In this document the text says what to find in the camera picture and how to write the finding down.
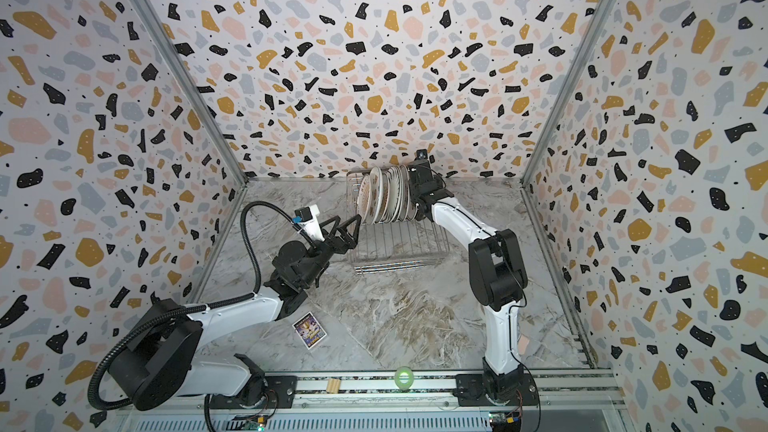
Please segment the black cable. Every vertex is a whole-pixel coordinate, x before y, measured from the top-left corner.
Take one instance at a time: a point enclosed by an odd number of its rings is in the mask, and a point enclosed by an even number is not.
[[[264,202],[263,200],[256,200],[254,202],[251,202],[247,204],[245,207],[243,207],[243,211],[240,213],[240,233],[243,235],[243,242],[245,243],[245,250],[248,251],[248,257],[250,258],[250,263],[254,266],[254,273],[256,274],[256,284],[254,285],[254,293],[258,293],[259,289],[261,288],[261,268],[259,267],[259,262],[256,260],[256,254],[254,253],[254,247],[250,244],[250,238],[248,237],[248,231],[246,229],[246,218],[248,217],[248,211],[251,210],[253,207],[256,206],[263,206],[268,207],[280,214],[290,222],[290,224],[293,226],[293,228],[301,234],[302,237],[304,237],[304,240],[307,241],[308,244],[310,244],[311,247],[315,247],[315,241],[312,240],[312,237],[310,237],[309,234],[306,233],[306,231],[299,226],[299,224],[294,223],[291,216],[286,214],[286,212],[274,204],[271,204],[269,202]]]

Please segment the gray marble surface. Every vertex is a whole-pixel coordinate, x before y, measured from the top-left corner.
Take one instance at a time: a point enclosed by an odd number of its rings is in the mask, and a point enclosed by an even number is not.
[[[542,250],[513,181],[448,181],[462,204],[486,223],[510,228],[520,241],[528,272],[528,306],[519,315],[523,361],[530,368],[586,368],[568,328]],[[272,202],[288,213],[316,203],[321,216],[349,215],[343,180],[252,182],[245,203]],[[297,237],[285,219],[264,207],[251,209],[248,233],[264,278],[280,246]],[[468,283],[466,249],[448,236],[439,264],[410,271],[356,274],[348,256],[335,256],[319,289],[291,317],[257,324],[220,338],[205,354],[242,353],[262,369],[392,370],[477,369],[485,351],[482,306]],[[233,224],[202,295],[204,302],[253,288],[254,271]],[[307,350],[293,322],[312,312],[328,336]]]

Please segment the pink spot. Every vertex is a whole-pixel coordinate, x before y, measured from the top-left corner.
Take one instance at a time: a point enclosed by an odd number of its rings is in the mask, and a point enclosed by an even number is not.
[[[670,204],[670,212],[692,212],[696,207],[696,202],[686,196],[680,196]]]
[[[422,38],[424,24],[414,16],[408,17],[405,22],[402,23],[402,28],[406,30],[406,33],[411,39],[419,40]]]
[[[56,209],[54,208],[53,202],[41,198],[38,202],[38,206],[34,208],[34,217],[46,226],[55,226],[57,224]]]
[[[235,39],[245,40],[245,26],[232,17],[226,17],[221,26]]]
[[[67,300],[64,298],[64,281],[61,277],[52,277],[43,292],[43,305],[59,314],[67,311]]]
[[[18,285],[25,291],[36,291],[40,288],[40,281],[36,278],[20,278]]]
[[[21,264],[22,270],[23,271],[30,270],[34,265],[34,262],[35,262],[34,250],[31,250],[29,248],[24,249],[24,251],[22,251],[22,264]]]
[[[8,121],[8,133],[16,142],[42,145],[51,140],[51,134],[37,119],[11,119]]]

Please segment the card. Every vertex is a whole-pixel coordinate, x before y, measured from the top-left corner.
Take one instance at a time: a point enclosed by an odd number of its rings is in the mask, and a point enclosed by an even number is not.
[[[301,337],[306,348],[312,349],[318,342],[326,337],[326,331],[317,321],[312,312],[302,317],[301,320],[293,324],[293,330]]]

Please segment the green tape roll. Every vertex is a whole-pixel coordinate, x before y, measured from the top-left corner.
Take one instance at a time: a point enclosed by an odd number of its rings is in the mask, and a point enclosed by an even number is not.
[[[395,384],[398,389],[408,390],[413,385],[413,371],[408,367],[400,367],[395,370]]]

